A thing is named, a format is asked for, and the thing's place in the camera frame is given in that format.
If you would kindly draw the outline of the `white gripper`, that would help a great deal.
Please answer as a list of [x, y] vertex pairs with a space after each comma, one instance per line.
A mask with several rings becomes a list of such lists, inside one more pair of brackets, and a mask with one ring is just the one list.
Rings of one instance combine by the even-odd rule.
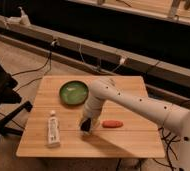
[[88, 133], [88, 135], [94, 135], [96, 132], [96, 127], [99, 124], [99, 117], [102, 109], [93, 109], [89, 106], [83, 108], [82, 118], [79, 123], [79, 127], [83, 132]]

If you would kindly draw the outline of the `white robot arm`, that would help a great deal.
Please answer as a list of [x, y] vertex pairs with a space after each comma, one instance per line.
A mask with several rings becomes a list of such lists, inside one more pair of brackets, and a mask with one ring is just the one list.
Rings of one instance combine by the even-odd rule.
[[83, 107], [80, 130], [92, 132], [106, 100], [119, 104], [158, 124], [182, 138], [178, 171], [190, 171], [190, 110], [173, 103], [125, 93], [115, 87], [111, 78], [93, 80]]

